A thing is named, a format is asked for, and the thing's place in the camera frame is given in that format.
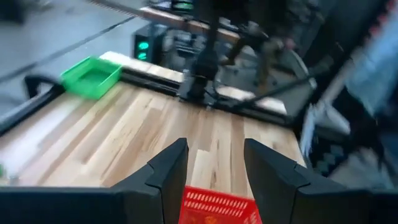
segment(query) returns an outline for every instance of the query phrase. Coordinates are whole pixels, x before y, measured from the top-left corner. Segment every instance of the green plastic tray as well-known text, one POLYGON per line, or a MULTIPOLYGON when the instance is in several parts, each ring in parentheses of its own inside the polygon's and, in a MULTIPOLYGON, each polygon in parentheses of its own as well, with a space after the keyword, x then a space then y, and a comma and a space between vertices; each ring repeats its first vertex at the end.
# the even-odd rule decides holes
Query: green plastic tray
POLYGON ((96 57, 88 57, 61 74, 66 91, 98 100, 116 84, 122 66, 96 57))

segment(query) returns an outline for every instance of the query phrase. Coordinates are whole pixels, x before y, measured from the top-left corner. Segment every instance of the red basket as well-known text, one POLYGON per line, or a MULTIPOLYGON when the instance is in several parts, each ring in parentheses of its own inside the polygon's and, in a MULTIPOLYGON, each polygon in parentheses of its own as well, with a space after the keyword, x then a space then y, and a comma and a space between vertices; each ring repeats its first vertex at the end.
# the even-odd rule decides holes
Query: red basket
POLYGON ((179 224, 261 224, 254 200, 185 186, 179 224))

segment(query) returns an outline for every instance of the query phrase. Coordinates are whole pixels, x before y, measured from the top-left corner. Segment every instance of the wooden table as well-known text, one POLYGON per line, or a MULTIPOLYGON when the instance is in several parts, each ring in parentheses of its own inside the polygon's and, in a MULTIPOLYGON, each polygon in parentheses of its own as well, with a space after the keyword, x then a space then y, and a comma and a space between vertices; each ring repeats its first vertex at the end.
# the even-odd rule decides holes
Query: wooden table
MULTIPOLYGON (((182 74, 108 52, 102 58, 176 81, 182 74)), ((234 88, 225 95, 248 97, 234 88)), ((262 106, 284 112, 269 98, 262 106)), ((0 161, 20 185, 110 187, 177 138, 190 147, 187 184, 251 196, 244 138, 254 138, 304 166, 292 131, 118 83, 101 100, 64 93, 0 139, 0 161)))

